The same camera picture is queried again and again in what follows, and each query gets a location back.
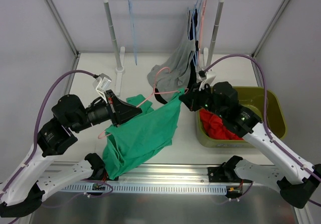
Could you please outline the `pink wire hanger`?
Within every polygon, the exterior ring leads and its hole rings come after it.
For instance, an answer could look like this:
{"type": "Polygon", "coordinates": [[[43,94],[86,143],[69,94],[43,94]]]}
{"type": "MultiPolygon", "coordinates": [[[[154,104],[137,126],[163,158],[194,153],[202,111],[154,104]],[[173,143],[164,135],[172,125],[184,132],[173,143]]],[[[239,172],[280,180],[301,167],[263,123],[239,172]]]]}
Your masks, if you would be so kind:
{"type": "MultiPolygon", "coordinates": [[[[140,104],[138,104],[136,106],[136,108],[139,108],[143,103],[145,103],[147,100],[149,100],[151,97],[155,96],[155,95],[160,95],[160,94],[169,94],[169,93],[175,93],[175,92],[179,92],[178,90],[175,90],[175,91],[163,91],[163,92],[156,92],[156,80],[158,78],[158,75],[164,71],[164,70],[167,70],[168,72],[170,72],[170,68],[169,67],[163,67],[161,68],[155,75],[155,78],[154,78],[154,83],[153,83],[153,90],[152,90],[152,93],[150,94],[150,96],[148,96],[144,101],[142,101],[140,104]]],[[[111,134],[106,134],[105,132],[102,132],[98,135],[97,139],[105,139],[107,138],[108,136],[110,136],[111,134]]]]}

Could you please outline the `red tank top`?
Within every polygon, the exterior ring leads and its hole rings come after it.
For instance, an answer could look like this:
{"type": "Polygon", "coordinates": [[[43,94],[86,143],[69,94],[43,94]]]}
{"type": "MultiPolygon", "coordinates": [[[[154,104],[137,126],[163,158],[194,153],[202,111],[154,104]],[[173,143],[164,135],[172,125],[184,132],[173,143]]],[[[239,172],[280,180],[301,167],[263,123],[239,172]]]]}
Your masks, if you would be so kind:
{"type": "Polygon", "coordinates": [[[210,138],[216,140],[243,141],[242,138],[230,132],[217,115],[205,109],[201,109],[199,115],[203,128],[210,138]]]}

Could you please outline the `green tank top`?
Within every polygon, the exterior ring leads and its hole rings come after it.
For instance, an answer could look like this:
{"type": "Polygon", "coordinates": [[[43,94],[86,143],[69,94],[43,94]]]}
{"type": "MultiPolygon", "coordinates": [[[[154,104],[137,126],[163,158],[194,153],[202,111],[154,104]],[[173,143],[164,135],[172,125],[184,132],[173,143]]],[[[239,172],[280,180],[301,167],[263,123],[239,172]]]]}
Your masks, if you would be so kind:
{"type": "Polygon", "coordinates": [[[109,179],[136,168],[172,145],[181,110],[179,96],[183,94],[183,89],[175,92],[172,99],[158,109],[153,109],[152,102],[141,94],[126,99],[131,105],[141,104],[142,113],[119,127],[110,126],[105,130],[107,144],[102,159],[109,179]]]}

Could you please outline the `light blue wire hanger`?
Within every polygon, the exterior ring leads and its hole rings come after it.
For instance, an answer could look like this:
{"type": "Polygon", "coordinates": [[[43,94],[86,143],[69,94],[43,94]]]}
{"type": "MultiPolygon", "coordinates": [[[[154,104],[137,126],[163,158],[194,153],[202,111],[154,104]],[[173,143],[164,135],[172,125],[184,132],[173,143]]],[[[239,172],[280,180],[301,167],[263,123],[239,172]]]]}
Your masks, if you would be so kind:
{"type": "Polygon", "coordinates": [[[132,1],[127,0],[127,3],[128,3],[129,17],[130,17],[130,28],[131,28],[131,35],[132,35],[133,55],[134,55],[135,64],[137,65],[137,44],[136,44],[134,15],[133,15],[133,11],[132,11],[132,1]]]}

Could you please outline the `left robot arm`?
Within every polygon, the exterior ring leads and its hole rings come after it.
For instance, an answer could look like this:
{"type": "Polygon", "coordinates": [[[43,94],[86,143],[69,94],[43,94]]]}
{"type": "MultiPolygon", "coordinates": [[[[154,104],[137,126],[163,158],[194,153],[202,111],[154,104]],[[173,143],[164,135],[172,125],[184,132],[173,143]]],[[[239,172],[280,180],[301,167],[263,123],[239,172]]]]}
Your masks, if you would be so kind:
{"type": "Polygon", "coordinates": [[[141,108],[126,103],[106,91],[84,107],[74,94],[61,97],[52,107],[53,118],[37,133],[37,145],[31,147],[21,167],[1,185],[1,217],[24,217],[35,210],[51,195],[80,180],[102,180],[107,176],[105,164],[96,153],[51,177],[42,177],[44,171],[69,147],[77,142],[79,133],[105,121],[114,127],[128,122],[142,113],[141,108]]]}

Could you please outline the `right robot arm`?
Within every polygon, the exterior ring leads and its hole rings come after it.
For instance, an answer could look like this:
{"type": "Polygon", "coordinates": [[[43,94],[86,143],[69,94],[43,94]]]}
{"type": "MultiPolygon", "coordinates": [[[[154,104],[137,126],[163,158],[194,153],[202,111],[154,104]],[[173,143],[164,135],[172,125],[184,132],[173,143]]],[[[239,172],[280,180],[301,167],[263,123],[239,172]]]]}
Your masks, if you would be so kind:
{"type": "Polygon", "coordinates": [[[230,83],[219,82],[213,87],[196,83],[179,99],[191,111],[205,109],[217,115],[227,130],[254,146],[274,164],[274,167],[261,166],[233,156],[222,166],[228,181],[257,182],[275,190],[296,208],[302,209],[310,202],[320,184],[320,165],[299,157],[255,112],[242,106],[230,83]]]}

